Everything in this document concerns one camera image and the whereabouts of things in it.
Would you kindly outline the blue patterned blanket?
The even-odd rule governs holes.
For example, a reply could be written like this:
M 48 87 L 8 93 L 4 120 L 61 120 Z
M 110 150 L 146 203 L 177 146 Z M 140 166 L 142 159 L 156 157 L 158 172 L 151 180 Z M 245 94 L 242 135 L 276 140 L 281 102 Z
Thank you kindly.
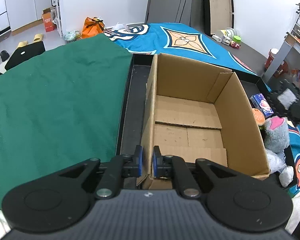
M 241 63 L 198 31 L 152 23 L 105 35 L 133 54 L 153 56 L 146 84 L 137 184 L 168 189 L 153 176 L 153 148 L 192 163 L 206 158 L 253 178 L 271 181 L 266 152 L 250 101 L 237 75 Z

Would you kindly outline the black chair back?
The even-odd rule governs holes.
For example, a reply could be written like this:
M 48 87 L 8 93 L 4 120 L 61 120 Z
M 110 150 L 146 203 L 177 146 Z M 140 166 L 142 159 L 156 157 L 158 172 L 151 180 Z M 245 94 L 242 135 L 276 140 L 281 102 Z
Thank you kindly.
M 17 48 L 5 65 L 5 70 L 10 70 L 17 65 L 45 52 L 43 41 L 28 44 Z

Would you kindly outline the grey plush toy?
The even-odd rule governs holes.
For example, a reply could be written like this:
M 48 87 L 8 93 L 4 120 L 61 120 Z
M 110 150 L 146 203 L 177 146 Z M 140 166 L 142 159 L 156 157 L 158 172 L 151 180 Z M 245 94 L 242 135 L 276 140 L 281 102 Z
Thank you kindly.
M 270 174 L 281 173 L 287 166 L 285 149 L 289 146 L 289 131 L 286 118 L 273 116 L 264 123 L 264 147 Z

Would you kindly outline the green cloth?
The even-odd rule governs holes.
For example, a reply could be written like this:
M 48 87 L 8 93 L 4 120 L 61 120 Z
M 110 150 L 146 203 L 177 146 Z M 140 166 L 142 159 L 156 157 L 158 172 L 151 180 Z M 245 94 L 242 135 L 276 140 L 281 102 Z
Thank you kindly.
M 131 60 L 100 34 L 0 76 L 0 206 L 20 184 L 115 155 Z

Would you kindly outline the grey low platform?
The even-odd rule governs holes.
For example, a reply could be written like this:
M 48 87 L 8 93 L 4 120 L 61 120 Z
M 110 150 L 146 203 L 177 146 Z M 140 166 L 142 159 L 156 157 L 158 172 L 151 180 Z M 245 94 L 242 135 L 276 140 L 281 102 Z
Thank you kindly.
M 239 49 L 232 48 L 219 42 L 217 42 L 217 44 L 230 51 L 230 53 L 245 63 L 258 76 L 262 76 L 264 74 L 264 64 L 267 59 L 255 49 L 245 43 L 241 43 L 241 47 Z

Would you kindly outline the framed brown board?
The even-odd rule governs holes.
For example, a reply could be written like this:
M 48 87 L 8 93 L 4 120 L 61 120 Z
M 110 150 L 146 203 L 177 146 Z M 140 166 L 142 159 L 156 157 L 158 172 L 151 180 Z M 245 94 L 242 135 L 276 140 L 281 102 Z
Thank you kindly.
M 219 29 L 234 27 L 234 0 L 203 0 L 204 32 L 211 36 Z

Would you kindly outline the orange bag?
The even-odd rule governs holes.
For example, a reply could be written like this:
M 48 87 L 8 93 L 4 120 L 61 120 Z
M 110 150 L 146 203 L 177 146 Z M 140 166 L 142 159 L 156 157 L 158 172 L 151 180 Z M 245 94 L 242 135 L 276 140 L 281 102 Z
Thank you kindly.
M 81 38 L 90 38 L 104 32 L 105 26 L 103 20 L 94 17 L 87 17 L 84 21 L 81 31 Z

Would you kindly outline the orange cardboard carton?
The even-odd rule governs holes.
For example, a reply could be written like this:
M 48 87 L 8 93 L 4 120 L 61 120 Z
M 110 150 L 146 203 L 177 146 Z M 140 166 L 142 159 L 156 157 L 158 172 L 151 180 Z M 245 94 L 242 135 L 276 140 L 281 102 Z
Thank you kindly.
M 43 10 L 42 20 L 46 32 L 54 31 L 57 28 L 56 24 L 53 22 L 53 17 L 54 17 L 53 9 L 47 8 Z

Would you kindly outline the grey side table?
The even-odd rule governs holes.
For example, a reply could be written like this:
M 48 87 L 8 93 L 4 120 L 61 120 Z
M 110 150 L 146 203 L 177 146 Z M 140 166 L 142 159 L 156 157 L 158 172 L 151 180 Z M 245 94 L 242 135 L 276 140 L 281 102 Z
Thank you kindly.
M 264 83 L 269 83 L 269 80 L 273 77 L 274 73 L 277 71 L 281 63 L 285 60 L 291 49 L 295 49 L 300 54 L 300 43 L 291 33 L 287 33 L 282 46 L 280 47 L 272 63 L 262 76 L 262 80 L 264 81 Z

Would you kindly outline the white kitchen cabinet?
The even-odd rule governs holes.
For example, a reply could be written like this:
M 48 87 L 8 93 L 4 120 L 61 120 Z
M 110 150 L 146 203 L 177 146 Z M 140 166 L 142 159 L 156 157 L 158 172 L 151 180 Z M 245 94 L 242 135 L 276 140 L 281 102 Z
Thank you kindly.
M 51 0 L 5 0 L 11 31 L 42 19 L 44 9 L 52 7 Z

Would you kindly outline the green lidded cup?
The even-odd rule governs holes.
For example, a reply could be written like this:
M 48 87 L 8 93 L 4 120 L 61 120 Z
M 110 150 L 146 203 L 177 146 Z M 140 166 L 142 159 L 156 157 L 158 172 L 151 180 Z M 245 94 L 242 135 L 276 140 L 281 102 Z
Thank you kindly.
M 234 42 L 236 42 L 237 44 L 240 44 L 241 43 L 241 37 L 240 36 L 233 36 L 233 39 L 232 39 Z

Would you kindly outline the white fleece cloth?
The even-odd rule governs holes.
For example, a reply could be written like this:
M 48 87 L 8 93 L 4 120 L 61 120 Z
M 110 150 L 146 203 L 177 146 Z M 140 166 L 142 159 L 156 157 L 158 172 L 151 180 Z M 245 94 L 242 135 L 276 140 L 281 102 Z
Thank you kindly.
M 293 211 L 285 227 L 285 230 L 292 234 L 300 223 L 300 192 L 292 198 Z

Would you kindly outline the burger squishy toy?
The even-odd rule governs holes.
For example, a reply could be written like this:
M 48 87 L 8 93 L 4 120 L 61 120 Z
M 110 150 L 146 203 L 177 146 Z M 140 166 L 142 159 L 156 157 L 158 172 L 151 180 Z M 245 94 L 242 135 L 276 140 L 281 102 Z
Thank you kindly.
M 256 108 L 251 109 L 254 119 L 259 127 L 259 129 L 263 129 L 264 123 L 265 123 L 265 117 L 264 114 Z

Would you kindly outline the white jar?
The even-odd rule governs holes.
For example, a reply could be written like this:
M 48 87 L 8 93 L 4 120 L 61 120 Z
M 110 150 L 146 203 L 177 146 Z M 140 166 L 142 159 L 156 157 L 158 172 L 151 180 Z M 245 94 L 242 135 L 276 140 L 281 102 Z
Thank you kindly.
M 241 37 L 240 32 L 234 28 L 219 29 L 215 32 L 215 35 L 220 38 L 223 38 L 224 36 L 226 36 L 232 40 L 234 39 L 234 36 Z

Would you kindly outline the blue tissue pack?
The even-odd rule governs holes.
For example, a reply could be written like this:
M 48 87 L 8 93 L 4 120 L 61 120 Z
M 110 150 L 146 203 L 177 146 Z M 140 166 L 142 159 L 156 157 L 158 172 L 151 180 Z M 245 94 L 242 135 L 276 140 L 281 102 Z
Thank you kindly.
M 265 118 L 271 117 L 274 112 L 272 108 L 270 107 L 269 103 L 267 102 L 266 98 L 263 96 L 263 94 L 258 93 L 254 94 L 250 97 L 250 101 L 255 106 L 256 109 L 260 110 Z

